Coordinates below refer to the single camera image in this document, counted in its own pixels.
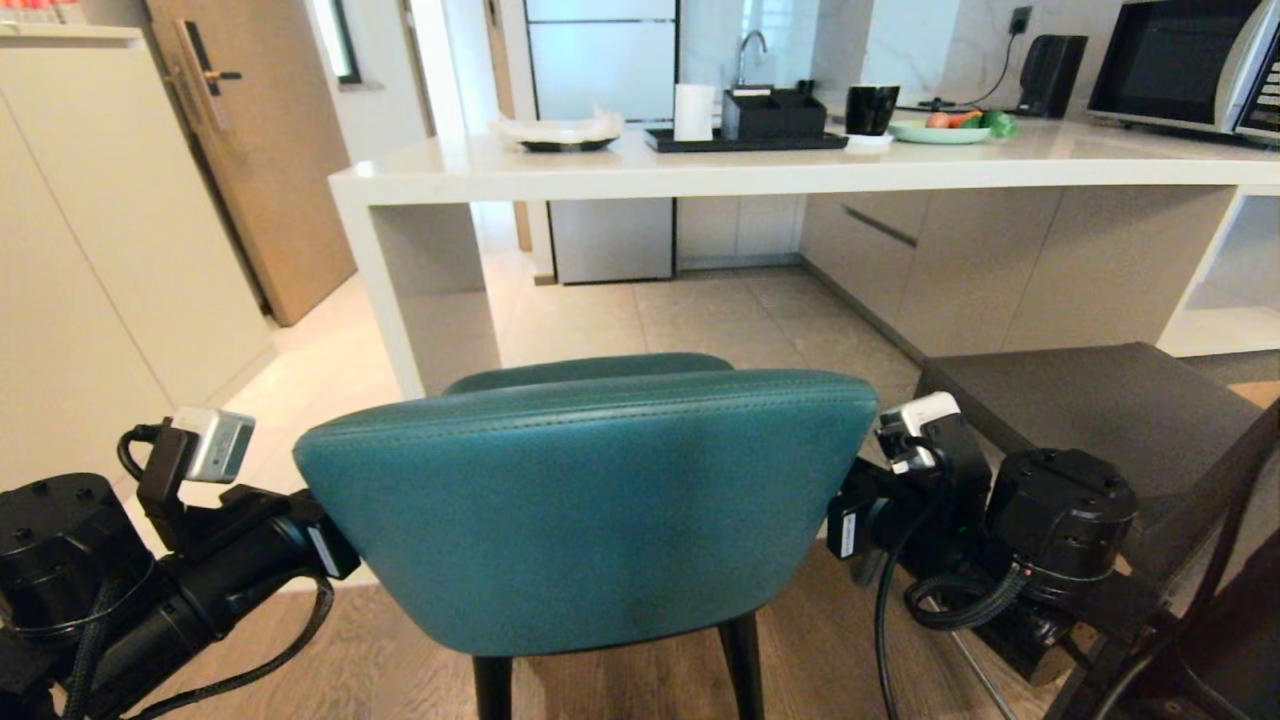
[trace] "black cup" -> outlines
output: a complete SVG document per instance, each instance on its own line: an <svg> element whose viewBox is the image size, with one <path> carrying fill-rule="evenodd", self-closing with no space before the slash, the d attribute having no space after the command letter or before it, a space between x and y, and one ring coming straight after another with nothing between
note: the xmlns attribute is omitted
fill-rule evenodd
<svg viewBox="0 0 1280 720"><path fill-rule="evenodd" d="M855 85L845 100L845 132L884 135L896 108L896 85Z"/></svg>

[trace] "wooden floor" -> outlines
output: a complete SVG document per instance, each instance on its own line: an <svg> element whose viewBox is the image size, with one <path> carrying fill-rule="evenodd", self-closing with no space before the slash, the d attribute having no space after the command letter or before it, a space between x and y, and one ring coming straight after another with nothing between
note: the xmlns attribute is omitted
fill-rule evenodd
<svg viewBox="0 0 1280 720"><path fill-rule="evenodd" d="M904 717L1000 717L960 651L890 602L890 662ZM288 644L310 593L279 594L159 688L147 702L246 670ZM872 644L873 593L814 546L781 597L759 614L771 720L882 717ZM1021 719L1055 688L1028 688L977 638L979 662ZM620 650L518 659L517 720L732 719L733 694L714 630ZM471 662L424 635L380 587L338 592L312 644L274 675L166 717L242 720L475 717Z"/></svg>

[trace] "countertop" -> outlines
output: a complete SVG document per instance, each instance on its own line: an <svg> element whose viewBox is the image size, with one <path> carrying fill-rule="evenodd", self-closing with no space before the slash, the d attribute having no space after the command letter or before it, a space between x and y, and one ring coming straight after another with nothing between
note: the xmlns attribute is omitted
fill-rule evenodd
<svg viewBox="0 0 1280 720"><path fill-rule="evenodd" d="M346 200L365 205L973 187L1280 186L1280 149L1036 119L1021 119L1019 135L1009 140L964 146L895 142L878 154L662 155L645 145L643 131L628 131L599 152L532 154L480 135L447 142L431 138L357 163L330 182Z"/></svg>

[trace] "chair backrest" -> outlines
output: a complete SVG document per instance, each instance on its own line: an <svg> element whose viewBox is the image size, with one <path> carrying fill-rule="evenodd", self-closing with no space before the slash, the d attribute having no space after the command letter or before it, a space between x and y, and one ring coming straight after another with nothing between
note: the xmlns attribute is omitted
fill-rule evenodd
<svg viewBox="0 0 1280 720"><path fill-rule="evenodd" d="M293 452L422 630L470 655L543 655L768 602L876 410L870 386L832 373L590 379L375 407Z"/></svg>

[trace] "window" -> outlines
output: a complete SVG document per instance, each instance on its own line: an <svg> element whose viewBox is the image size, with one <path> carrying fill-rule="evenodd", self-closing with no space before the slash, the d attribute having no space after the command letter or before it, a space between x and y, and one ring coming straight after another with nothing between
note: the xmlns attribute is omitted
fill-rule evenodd
<svg viewBox="0 0 1280 720"><path fill-rule="evenodd" d="M329 55L329 67L338 76L338 82L360 85L360 67L356 64L356 51L351 47L351 31L347 28L342 0L316 0L316 19L320 22L320 37L324 38Z"/></svg>

